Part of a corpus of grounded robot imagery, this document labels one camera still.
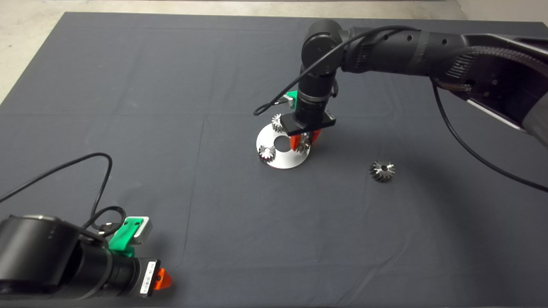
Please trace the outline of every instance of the disc center hole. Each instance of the disc center hole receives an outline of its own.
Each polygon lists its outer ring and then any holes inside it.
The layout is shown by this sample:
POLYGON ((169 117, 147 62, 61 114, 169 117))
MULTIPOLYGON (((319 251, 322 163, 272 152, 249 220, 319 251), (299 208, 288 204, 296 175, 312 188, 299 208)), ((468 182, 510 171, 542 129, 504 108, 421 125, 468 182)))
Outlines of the disc center hole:
POLYGON ((287 136, 278 136, 274 139, 274 147, 280 152, 288 152, 291 150, 289 145, 289 137, 287 136))

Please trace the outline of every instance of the gray cloth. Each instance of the gray cloth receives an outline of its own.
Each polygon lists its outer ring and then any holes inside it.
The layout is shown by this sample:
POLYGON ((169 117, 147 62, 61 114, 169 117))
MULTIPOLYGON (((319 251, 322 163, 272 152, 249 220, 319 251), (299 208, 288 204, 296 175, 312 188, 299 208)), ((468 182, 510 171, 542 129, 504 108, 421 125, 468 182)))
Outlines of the gray cloth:
MULTIPOLYGON (((110 153, 101 206, 151 217, 137 256, 161 259, 174 284, 146 300, 0 306, 547 306, 548 195, 464 151, 428 79, 340 73, 329 104, 337 125, 308 160, 292 170, 259 162, 258 132, 288 110, 252 111, 297 75, 313 21, 65 14, 0 107, 1 191, 86 153, 110 153), (368 175, 379 158, 396 165, 388 184, 368 175)), ((548 34, 526 22, 338 22, 548 34)), ((540 143, 445 91, 442 99, 480 154, 548 183, 540 143)), ((83 223, 105 165, 56 174, 0 214, 83 223)))

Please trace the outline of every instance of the barcode label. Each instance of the barcode label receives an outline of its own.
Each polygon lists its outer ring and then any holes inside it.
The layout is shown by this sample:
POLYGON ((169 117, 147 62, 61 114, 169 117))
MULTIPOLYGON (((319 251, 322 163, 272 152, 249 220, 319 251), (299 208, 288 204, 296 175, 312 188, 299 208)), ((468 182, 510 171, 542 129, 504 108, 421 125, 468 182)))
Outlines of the barcode label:
POLYGON ((156 261, 150 261, 146 266, 145 278, 141 285, 141 294, 147 294, 149 292, 152 276, 154 276, 154 268, 156 268, 156 261))

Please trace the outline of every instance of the green gripper mount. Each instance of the green gripper mount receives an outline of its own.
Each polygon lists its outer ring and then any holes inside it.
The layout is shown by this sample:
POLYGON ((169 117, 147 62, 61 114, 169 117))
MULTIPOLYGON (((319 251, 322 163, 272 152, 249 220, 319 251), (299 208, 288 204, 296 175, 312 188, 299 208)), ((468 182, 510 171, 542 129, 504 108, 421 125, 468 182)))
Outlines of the green gripper mount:
POLYGON ((143 222, 143 218, 126 218, 109 241, 109 249, 125 256, 134 256, 135 248, 129 244, 143 222))

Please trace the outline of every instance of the gear teeth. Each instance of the gear teeth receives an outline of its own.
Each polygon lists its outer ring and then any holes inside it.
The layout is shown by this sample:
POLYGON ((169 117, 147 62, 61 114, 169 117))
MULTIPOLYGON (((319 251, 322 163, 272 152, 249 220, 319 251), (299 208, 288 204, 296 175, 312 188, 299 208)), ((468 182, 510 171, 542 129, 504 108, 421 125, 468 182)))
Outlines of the gear teeth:
POLYGON ((282 122, 280 121, 280 118, 282 117, 281 113, 278 113, 277 115, 274 115, 272 117, 272 129, 275 132, 282 133, 284 132, 282 122))
POLYGON ((369 167, 369 174, 371 178, 377 182, 388 182, 396 174, 396 168, 391 162, 388 161, 375 161, 369 167))
POLYGON ((276 148, 275 147, 266 147, 261 145, 259 148, 259 159, 265 163, 269 163, 276 158, 276 148))
POLYGON ((295 149, 298 153, 304 153, 310 148, 310 138, 307 134, 301 135, 301 140, 299 141, 299 144, 297 145, 297 148, 295 149))

